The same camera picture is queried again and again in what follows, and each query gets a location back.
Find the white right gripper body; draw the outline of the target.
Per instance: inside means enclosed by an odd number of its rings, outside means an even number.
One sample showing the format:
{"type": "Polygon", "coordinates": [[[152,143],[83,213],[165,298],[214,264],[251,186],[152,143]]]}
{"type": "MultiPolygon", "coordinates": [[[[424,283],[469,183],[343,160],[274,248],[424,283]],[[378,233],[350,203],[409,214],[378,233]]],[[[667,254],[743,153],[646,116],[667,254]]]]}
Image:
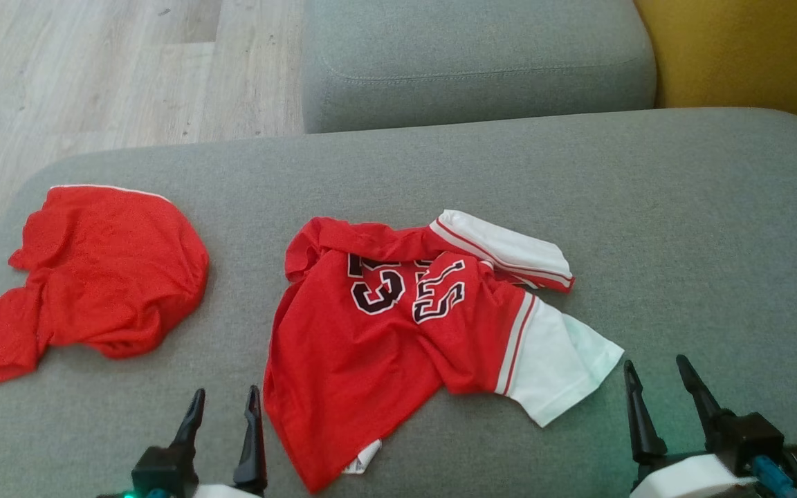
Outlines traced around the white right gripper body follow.
{"type": "Polygon", "coordinates": [[[755,478],[736,476],[712,454],[690,456],[648,474],[630,497],[711,497],[753,483],[755,478]]]}

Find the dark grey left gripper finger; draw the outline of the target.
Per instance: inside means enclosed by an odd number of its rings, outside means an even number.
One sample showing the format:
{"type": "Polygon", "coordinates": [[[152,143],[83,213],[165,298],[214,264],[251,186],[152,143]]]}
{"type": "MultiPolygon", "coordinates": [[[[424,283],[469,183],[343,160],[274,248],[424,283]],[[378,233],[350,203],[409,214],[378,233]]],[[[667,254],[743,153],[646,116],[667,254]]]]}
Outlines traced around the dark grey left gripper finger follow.
{"type": "Polygon", "coordinates": [[[235,488],[251,495],[264,495],[268,487],[268,470],[262,421],[262,394],[251,385],[246,401],[246,434],[243,439],[239,463],[233,472],[235,488]]]}
{"type": "Polygon", "coordinates": [[[195,448],[197,431],[203,420],[205,410],[205,389],[197,389],[193,395],[187,411],[181,419],[181,424],[170,444],[171,448],[195,448]]]}

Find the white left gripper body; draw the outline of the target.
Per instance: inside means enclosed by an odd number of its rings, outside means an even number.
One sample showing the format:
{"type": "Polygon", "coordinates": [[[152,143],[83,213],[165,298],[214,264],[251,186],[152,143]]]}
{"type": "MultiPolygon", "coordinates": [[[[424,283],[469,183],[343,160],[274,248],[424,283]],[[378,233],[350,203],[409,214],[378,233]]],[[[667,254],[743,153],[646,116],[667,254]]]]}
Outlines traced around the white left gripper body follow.
{"type": "Polygon", "coordinates": [[[225,484],[205,484],[196,489],[195,498],[262,498],[262,495],[246,492],[225,484]]]}

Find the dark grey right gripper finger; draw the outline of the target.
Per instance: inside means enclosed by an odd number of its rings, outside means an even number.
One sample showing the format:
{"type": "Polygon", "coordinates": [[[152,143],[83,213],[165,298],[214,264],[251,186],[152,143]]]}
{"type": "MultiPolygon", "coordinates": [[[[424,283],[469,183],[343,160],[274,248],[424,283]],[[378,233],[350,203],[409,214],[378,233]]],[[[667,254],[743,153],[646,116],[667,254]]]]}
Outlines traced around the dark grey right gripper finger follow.
{"type": "Polygon", "coordinates": [[[705,382],[700,378],[695,367],[684,354],[677,354],[678,372],[682,378],[684,388],[695,401],[695,407],[702,426],[706,443],[722,443],[724,433],[722,425],[728,417],[735,413],[722,407],[711,393],[705,382]]]}
{"type": "Polygon", "coordinates": [[[623,365],[627,391],[628,423],[632,459],[639,465],[652,465],[667,454],[665,441],[659,437],[646,407],[643,387],[631,360],[623,365]]]}

